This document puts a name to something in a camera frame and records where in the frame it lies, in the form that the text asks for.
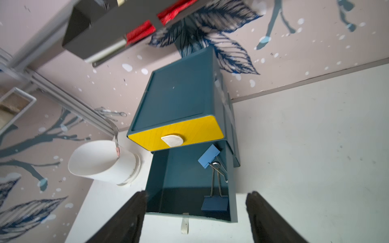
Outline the teal drawer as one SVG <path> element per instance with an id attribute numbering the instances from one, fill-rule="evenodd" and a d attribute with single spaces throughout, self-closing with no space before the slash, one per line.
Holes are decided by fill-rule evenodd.
<path id="1" fill-rule="evenodd" d="M 211 192 L 212 168 L 204 169 L 198 159 L 211 146 L 219 150 L 227 169 L 228 183 L 221 177 L 224 196 L 228 196 L 229 209 L 224 213 L 201 210 L 205 196 Z M 228 223 L 238 222 L 234 163 L 236 158 L 226 141 L 207 142 L 167 150 L 155 151 L 147 184 L 147 214 L 161 216 L 189 216 Z M 217 175 L 214 194 L 218 195 Z"/>

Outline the yellow top drawer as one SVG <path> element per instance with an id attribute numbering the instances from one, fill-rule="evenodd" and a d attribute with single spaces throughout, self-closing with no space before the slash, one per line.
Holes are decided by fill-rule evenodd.
<path id="1" fill-rule="evenodd" d="M 224 133 L 215 116 L 208 115 L 129 134 L 127 137 L 148 151 L 158 151 L 220 140 L 224 138 Z"/>

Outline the blue binder clip front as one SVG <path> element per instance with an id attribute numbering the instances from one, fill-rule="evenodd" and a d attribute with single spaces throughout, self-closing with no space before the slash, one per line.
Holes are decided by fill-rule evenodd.
<path id="1" fill-rule="evenodd" d="M 205 196 L 201 210 L 207 213 L 227 212 L 229 209 L 229 199 L 228 196 L 224 196 L 222 193 L 221 177 L 224 177 L 224 174 L 220 171 L 222 166 L 219 162 L 213 162 L 210 164 L 210 167 L 212 168 L 211 192 L 209 196 Z M 217 175 L 218 195 L 214 194 L 215 175 Z"/>

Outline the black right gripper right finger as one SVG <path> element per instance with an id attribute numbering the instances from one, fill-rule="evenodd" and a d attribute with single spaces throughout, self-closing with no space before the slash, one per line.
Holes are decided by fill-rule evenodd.
<path id="1" fill-rule="evenodd" d="M 246 209 L 254 242 L 306 242 L 306 240 L 257 191 L 247 194 Z"/>

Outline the blue binder clip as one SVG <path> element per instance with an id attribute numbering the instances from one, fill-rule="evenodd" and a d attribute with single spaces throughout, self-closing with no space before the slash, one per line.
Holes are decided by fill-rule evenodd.
<path id="1" fill-rule="evenodd" d="M 198 159 L 198 162 L 200 165 L 206 169 L 208 167 L 214 168 L 214 165 L 218 163 L 223 170 L 223 172 L 220 169 L 216 169 L 216 171 L 224 178 L 224 181 L 228 183 L 228 178 L 227 178 L 227 169 L 224 166 L 221 157 L 219 156 L 220 150 L 215 146 L 211 145 Z"/>
<path id="2" fill-rule="evenodd" d="M 222 193 L 221 177 L 224 177 L 224 174 L 220 171 L 222 166 L 219 162 L 213 162 L 210 164 L 210 167 L 212 168 L 211 192 L 209 196 L 205 196 L 201 210 L 207 213 L 227 212 L 229 209 L 229 199 L 228 196 L 224 196 Z M 214 194 L 215 175 L 217 175 L 218 195 Z"/>

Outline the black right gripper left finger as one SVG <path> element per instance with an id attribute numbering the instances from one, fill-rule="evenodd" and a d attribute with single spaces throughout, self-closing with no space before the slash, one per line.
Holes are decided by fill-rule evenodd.
<path id="1" fill-rule="evenodd" d="M 146 191 L 136 192 L 87 243 L 138 243 L 146 209 Z"/>

